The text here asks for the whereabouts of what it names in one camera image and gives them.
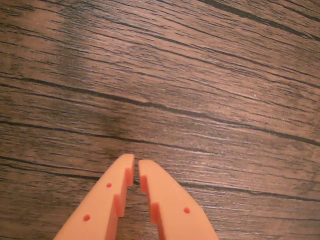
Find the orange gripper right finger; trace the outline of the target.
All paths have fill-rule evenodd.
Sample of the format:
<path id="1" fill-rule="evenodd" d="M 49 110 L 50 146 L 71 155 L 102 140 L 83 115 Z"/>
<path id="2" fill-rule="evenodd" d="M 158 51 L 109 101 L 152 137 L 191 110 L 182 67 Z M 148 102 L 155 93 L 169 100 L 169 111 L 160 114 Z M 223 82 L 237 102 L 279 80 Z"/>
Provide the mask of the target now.
<path id="1" fill-rule="evenodd" d="M 147 195 L 150 223 L 160 240 L 217 240 L 203 209 L 160 165 L 138 162 L 140 191 Z"/>

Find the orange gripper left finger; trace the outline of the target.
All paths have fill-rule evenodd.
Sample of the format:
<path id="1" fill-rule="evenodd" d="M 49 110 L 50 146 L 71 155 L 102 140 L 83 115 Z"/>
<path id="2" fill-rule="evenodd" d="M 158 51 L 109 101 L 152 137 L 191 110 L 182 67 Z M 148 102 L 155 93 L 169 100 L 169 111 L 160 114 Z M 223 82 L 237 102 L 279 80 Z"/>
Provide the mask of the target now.
<path id="1" fill-rule="evenodd" d="M 56 240 L 114 240 L 133 185 L 135 158 L 123 154 L 105 171 L 54 237 Z"/>

